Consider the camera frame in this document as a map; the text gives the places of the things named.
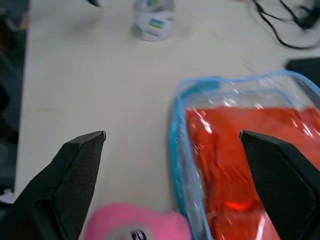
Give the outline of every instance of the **white table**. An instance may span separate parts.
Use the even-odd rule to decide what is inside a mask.
[[[178,82],[262,74],[287,58],[319,54],[275,44],[243,2],[178,0],[176,33],[163,42],[131,35],[131,0],[109,0],[102,9],[65,0],[41,18],[42,2],[33,0],[31,12],[18,194],[63,143],[105,130],[92,207],[120,201],[171,209],[167,129]]]

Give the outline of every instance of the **clear plastic bag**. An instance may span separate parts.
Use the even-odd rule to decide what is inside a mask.
[[[320,169],[319,95],[314,83],[290,71],[188,79],[178,86],[169,140],[172,181],[194,240],[279,239],[239,134],[249,130],[293,143]]]

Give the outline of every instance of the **pink plush toy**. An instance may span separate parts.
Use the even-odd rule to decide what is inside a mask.
[[[129,204],[98,209],[88,222],[85,240],[191,240],[186,219]]]

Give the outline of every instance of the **orange fabric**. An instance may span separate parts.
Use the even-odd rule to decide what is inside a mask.
[[[320,169],[319,112],[222,106],[189,109],[187,121],[215,239],[278,240],[256,193],[239,134],[249,130],[290,142]]]

